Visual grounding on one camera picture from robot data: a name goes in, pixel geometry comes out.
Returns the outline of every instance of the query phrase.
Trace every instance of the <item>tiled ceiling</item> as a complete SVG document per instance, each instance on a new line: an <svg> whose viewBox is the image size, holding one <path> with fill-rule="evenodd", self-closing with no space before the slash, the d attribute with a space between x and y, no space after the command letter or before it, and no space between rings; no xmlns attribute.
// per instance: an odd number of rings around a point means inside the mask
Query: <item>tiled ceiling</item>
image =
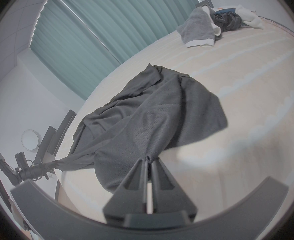
<svg viewBox="0 0 294 240"><path fill-rule="evenodd" d="M0 81L17 65L17 54L29 46L45 0L16 0L0 22Z"/></svg>

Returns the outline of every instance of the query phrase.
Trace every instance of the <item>black garment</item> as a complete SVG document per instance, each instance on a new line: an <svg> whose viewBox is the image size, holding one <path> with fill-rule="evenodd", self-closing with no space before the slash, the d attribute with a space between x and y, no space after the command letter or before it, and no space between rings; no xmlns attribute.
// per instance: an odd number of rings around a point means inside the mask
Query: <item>black garment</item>
<svg viewBox="0 0 294 240"><path fill-rule="evenodd" d="M226 126L218 98L203 85L149 64L81 121L70 154L52 167L94 167L101 185L113 192L138 158L148 156L152 162L165 149L197 142Z"/></svg>
<svg viewBox="0 0 294 240"><path fill-rule="evenodd" d="M216 26L219 26L222 32L237 30L241 27L241 17L233 12L211 14L211 18Z"/></svg>

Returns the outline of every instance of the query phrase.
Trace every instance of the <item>curtain pleat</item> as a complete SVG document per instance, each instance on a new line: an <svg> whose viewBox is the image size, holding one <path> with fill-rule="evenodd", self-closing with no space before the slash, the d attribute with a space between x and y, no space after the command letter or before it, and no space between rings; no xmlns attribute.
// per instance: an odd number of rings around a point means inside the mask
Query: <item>curtain pleat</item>
<svg viewBox="0 0 294 240"><path fill-rule="evenodd" d="M30 48L49 70L83 99L87 99L101 80L121 63L176 30L198 2L61 1L48 0L38 19Z"/></svg>

